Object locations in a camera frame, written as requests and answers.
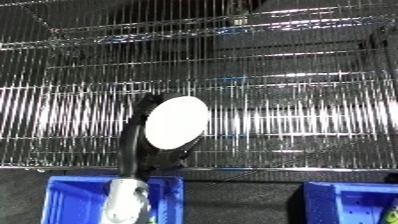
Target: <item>wire grid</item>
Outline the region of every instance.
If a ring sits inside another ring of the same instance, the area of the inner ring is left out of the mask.
[[[147,92],[210,108],[198,169],[396,169],[394,0],[0,1],[3,167],[114,167]]]

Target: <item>chrome wire shelving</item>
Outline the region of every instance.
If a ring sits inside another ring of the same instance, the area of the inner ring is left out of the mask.
[[[394,0],[0,1],[2,167],[112,168],[147,92],[210,108],[189,169],[397,169]]]

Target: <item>blue plastic container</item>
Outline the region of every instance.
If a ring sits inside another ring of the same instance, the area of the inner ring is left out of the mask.
[[[110,176],[55,176],[47,186],[42,224],[98,224]],[[149,180],[151,215],[157,224],[182,224],[183,182],[177,177]]]
[[[398,198],[395,184],[308,182],[304,191],[309,224],[378,224]]]

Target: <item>round white object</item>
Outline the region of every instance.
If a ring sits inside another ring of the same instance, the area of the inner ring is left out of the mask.
[[[206,104],[196,97],[182,96],[167,100],[149,115],[145,136],[156,148],[176,149],[203,133],[208,114]]]

